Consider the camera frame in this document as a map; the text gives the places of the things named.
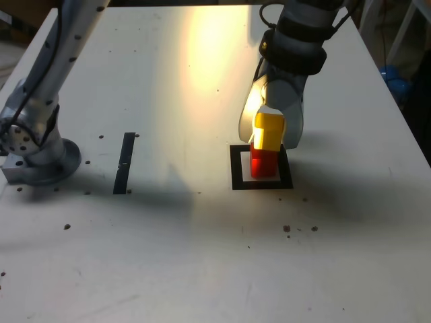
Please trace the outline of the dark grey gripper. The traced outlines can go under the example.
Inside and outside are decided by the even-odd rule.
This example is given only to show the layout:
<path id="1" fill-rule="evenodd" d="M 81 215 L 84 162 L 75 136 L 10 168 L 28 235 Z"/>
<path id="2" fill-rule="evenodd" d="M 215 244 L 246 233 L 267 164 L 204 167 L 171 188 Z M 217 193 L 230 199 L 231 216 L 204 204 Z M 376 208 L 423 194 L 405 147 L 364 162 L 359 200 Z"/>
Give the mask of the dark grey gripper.
<path id="1" fill-rule="evenodd" d="M 304 127 L 303 99 L 307 79 L 306 75 L 286 72 L 265 59 L 260 59 L 238 122 L 240 140 L 251 141 L 256 114 L 265 104 L 279 110 L 284 116 L 284 147 L 297 148 Z"/>

